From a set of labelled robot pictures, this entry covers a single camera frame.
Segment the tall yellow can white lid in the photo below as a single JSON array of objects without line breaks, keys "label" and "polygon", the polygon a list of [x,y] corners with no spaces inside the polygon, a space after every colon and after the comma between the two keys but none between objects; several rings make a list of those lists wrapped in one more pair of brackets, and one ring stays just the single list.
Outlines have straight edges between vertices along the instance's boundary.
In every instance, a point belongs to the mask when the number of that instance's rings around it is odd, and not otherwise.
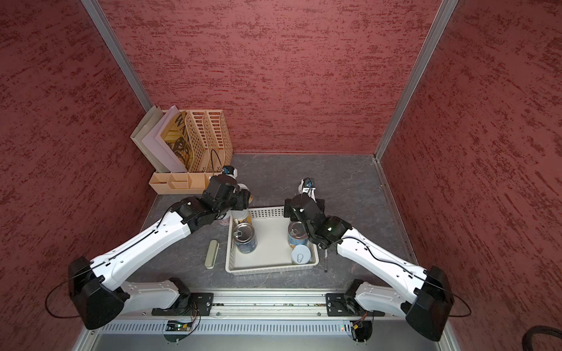
[{"label": "tall yellow can white lid", "polygon": [[233,219],[234,225],[239,225],[241,223],[250,224],[252,222],[252,217],[248,209],[244,209],[241,211],[232,210],[231,217]]}]

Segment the blue Progresso noodle soup can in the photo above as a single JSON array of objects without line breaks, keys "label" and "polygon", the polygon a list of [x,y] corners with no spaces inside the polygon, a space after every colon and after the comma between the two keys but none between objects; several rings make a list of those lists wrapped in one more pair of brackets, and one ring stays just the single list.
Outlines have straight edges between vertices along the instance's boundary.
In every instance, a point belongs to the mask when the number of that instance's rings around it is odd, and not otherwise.
[{"label": "blue Progresso noodle soup can", "polygon": [[291,222],[288,225],[288,244],[291,248],[298,245],[307,245],[308,234],[301,222]]}]

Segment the small green can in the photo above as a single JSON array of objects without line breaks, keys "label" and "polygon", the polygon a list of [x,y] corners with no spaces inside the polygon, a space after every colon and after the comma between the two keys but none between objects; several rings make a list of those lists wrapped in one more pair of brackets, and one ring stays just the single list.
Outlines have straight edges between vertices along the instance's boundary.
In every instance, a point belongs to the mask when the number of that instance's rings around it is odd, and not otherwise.
[{"label": "small green can", "polygon": [[311,251],[307,245],[296,245],[291,252],[291,260],[295,265],[306,265],[312,258]]}]

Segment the short yellow can white lid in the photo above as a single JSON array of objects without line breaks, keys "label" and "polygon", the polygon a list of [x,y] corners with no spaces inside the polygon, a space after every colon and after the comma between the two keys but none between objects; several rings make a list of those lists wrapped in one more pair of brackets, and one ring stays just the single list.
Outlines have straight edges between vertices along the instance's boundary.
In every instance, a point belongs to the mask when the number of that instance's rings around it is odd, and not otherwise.
[{"label": "short yellow can white lid", "polygon": [[242,204],[247,209],[253,201],[253,195],[246,184],[239,184],[239,188]]}]

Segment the small pink can back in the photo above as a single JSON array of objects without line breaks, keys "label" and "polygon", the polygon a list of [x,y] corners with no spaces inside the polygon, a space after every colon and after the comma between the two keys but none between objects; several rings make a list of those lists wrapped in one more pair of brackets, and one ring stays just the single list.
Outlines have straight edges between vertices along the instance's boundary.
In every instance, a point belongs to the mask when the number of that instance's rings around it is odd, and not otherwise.
[{"label": "small pink can back", "polygon": [[309,197],[314,197],[316,188],[314,187],[313,181],[306,178],[301,181],[299,185],[299,192],[301,194],[307,194]]}]

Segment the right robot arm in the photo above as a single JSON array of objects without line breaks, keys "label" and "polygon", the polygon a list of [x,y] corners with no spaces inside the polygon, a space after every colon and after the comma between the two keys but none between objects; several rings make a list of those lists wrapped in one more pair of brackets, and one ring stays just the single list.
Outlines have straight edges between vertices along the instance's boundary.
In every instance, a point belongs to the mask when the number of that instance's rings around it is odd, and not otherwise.
[{"label": "right robot arm", "polygon": [[441,340],[455,303],[446,273],[427,270],[382,249],[355,227],[324,213],[323,200],[302,193],[285,200],[284,217],[301,222],[313,244],[360,264],[396,292],[389,302],[406,322],[433,342]]}]

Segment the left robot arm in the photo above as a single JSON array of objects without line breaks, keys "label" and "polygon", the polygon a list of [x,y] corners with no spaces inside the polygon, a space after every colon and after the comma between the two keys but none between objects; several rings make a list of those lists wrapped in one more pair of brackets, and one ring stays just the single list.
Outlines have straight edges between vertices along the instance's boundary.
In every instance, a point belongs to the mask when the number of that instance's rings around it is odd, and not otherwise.
[{"label": "left robot arm", "polygon": [[190,291],[180,279],[134,283],[129,277],[169,246],[230,211],[247,209],[250,198],[250,190],[232,175],[214,175],[202,195],[174,203],[161,219],[121,246],[92,260],[73,261],[69,295],[85,327],[99,329],[121,314],[140,310],[190,313]]}]

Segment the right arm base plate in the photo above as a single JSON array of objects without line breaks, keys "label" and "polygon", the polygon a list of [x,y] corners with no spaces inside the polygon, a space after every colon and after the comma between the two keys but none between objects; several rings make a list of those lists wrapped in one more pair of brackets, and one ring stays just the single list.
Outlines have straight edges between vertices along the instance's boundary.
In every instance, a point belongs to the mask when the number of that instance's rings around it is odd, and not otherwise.
[{"label": "right arm base plate", "polygon": [[329,317],[384,317],[380,311],[367,311],[351,297],[343,293],[328,293],[326,297],[326,310]]}]

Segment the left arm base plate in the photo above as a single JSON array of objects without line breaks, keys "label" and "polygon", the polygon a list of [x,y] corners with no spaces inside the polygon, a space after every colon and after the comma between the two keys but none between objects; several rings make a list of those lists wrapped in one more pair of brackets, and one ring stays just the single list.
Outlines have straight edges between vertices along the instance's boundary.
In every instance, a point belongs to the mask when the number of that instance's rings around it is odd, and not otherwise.
[{"label": "left arm base plate", "polygon": [[192,292],[189,296],[181,294],[172,307],[153,309],[152,316],[165,317],[208,317],[211,313],[215,295],[210,292]]}]

